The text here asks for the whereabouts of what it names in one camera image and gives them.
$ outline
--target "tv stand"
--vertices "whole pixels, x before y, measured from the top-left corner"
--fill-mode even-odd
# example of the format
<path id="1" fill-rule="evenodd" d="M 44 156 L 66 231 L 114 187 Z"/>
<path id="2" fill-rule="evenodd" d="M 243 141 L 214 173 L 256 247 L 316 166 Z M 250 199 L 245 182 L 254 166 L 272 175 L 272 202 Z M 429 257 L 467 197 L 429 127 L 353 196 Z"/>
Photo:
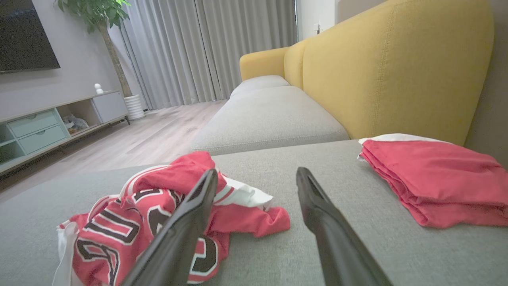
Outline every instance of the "tv stand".
<path id="1" fill-rule="evenodd" d="M 126 120 L 128 111 L 120 91 L 40 108 L 0 120 L 0 175 L 111 123 Z M 70 134 L 62 117 L 85 119 L 88 128 Z"/>

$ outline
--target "white plant pot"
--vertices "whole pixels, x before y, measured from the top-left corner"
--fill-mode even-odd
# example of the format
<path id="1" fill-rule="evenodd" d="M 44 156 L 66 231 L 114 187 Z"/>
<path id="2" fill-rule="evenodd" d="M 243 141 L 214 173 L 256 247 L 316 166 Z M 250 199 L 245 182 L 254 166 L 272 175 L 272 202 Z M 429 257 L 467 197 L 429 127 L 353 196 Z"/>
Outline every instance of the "white plant pot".
<path id="1" fill-rule="evenodd" d="M 129 120 L 137 120 L 145 117 L 143 106 L 141 105 L 141 97 L 139 95 L 124 97 L 127 111 L 129 111 Z"/>

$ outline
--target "folded red cloth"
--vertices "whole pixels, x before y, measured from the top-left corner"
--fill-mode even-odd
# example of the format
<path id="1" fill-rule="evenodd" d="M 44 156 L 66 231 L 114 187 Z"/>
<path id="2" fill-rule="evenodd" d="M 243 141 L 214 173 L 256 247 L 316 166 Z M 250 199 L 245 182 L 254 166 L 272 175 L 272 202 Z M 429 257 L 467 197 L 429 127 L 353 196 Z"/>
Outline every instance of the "folded red cloth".
<path id="1" fill-rule="evenodd" d="M 439 141 L 360 142 L 418 224 L 508 226 L 508 173 L 491 156 Z"/>

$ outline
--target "white figurine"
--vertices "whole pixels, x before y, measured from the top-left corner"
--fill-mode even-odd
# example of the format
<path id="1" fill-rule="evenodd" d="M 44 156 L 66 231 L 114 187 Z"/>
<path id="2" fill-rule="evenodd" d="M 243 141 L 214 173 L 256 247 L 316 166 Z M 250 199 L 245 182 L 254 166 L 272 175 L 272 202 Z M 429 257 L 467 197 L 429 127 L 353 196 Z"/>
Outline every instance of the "white figurine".
<path id="1" fill-rule="evenodd" d="M 98 83 L 95 84 L 95 89 L 96 89 L 97 94 L 101 94 L 101 93 L 104 92 L 102 90 L 102 86 L 100 84 L 98 84 Z"/>

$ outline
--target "wooden floor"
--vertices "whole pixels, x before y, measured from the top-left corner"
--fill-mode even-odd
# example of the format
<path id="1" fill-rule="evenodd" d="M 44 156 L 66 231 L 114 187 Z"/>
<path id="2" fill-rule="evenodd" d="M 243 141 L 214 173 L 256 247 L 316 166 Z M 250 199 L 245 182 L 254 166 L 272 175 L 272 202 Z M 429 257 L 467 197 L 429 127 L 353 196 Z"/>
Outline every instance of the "wooden floor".
<path id="1" fill-rule="evenodd" d="M 225 100 L 150 111 L 53 151 L 0 181 L 0 202 L 43 182 L 68 175 L 171 162 L 189 152 L 192 139 Z"/>

